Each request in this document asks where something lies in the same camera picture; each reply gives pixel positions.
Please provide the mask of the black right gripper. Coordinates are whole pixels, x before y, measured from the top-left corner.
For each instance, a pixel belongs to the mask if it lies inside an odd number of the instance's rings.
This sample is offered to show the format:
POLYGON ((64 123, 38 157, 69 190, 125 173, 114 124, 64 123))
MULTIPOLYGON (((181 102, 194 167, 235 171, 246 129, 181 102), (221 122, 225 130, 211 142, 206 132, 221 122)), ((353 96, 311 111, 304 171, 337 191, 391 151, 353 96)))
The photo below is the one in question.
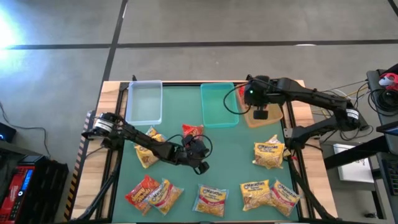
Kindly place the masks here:
POLYGON ((265 75, 253 77, 248 75, 244 87, 244 102, 248 106, 262 107, 271 103, 278 103, 278 79, 271 79, 265 75))

